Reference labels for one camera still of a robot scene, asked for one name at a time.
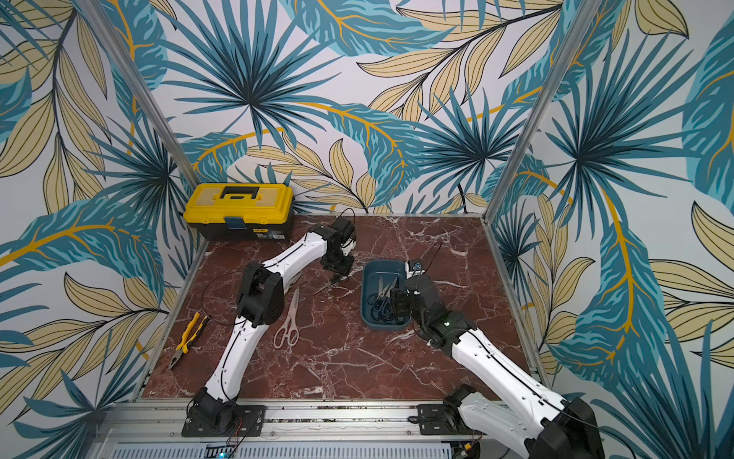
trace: blue tray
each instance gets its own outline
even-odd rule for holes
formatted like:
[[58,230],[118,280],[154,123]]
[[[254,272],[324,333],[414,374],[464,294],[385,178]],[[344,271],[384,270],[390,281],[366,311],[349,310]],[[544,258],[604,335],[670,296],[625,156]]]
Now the blue tray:
[[372,330],[404,330],[410,324],[410,319],[406,320],[404,324],[399,324],[395,320],[389,322],[375,321],[372,319],[372,315],[370,315],[372,306],[367,303],[367,299],[371,294],[377,293],[379,278],[381,277],[383,286],[390,285],[395,278],[398,278],[397,286],[402,288],[405,285],[405,262],[397,260],[373,260],[365,265],[362,280],[362,320]]

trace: yellow-handled pliers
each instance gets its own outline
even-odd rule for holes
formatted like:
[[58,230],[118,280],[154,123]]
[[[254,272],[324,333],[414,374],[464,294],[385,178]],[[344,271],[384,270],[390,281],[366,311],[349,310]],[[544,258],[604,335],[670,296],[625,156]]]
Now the yellow-handled pliers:
[[209,316],[204,316],[204,318],[201,319],[199,328],[196,329],[192,336],[189,336],[191,330],[194,329],[194,326],[196,325],[196,322],[199,320],[200,316],[201,314],[199,314],[198,312],[194,314],[194,318],[191,319],[191,322],[189,322],[189,324],[186,326],[186,330],[184,330],[183,335],[181,335],[181,343],[176,347],[176,352],[171,358],[171,364],[168,366],[168,369],[172,369],[173,366],[178,363],[178,361],[181,359],[181,357],[183,357],[184,354],[189,353],[189,345],[194,343],[194,340],[198,338],[201,334],[201,330],[204,329],[204,325],[206,325],[206,323],[209,321]]

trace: white-handled scissors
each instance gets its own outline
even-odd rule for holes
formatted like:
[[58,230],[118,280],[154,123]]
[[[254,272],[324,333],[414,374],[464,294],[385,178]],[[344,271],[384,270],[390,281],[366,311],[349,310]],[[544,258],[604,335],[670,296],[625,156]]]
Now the white-handled scissors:
[[283,347],[284,343],[288,343],[289,347],[293,347],[298,342],[298,327],[296,326],[296,310],[298,309],[298,293],[300,288],[296,289],[293,293],[293,299],[291,305],[288,307],[288,316],[286,321],[277,329],[275,336],[273,336],[273,346],[275,349]]

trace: yellow toolbox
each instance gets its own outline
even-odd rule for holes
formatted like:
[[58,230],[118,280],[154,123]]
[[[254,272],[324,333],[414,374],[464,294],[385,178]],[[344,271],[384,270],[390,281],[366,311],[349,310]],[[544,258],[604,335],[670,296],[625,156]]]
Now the yellow toolbox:
[[289,240],[293,189],[281,184],[201,184],[183,218],[209,241]]

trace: robotic arm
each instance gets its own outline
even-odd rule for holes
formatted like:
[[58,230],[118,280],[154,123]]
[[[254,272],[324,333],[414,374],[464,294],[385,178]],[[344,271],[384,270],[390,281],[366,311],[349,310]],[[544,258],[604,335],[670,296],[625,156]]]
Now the robotic arm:
[[522,458],[604,459],[594,411],[580,398],[569,402],[509,360],[458,311],[448,311],[421,260],[406,264],[404,289],[390,295],[394,313],[410,315],[418,335],[487,384],[509,410],[468,386],[444,402],[454,423],[491,435]]
[[233,428],[242,376],[260,338],[283,313],[285,293],[309,263],[321,259],[335,279],[348,276],[355,258],[355,227],[338,217],[332,225],[314,225],[298,242],[273,259],[249,263],[237,298],[236,325],[209,381],[196,394],[188,422],[206,424],[220,435]]

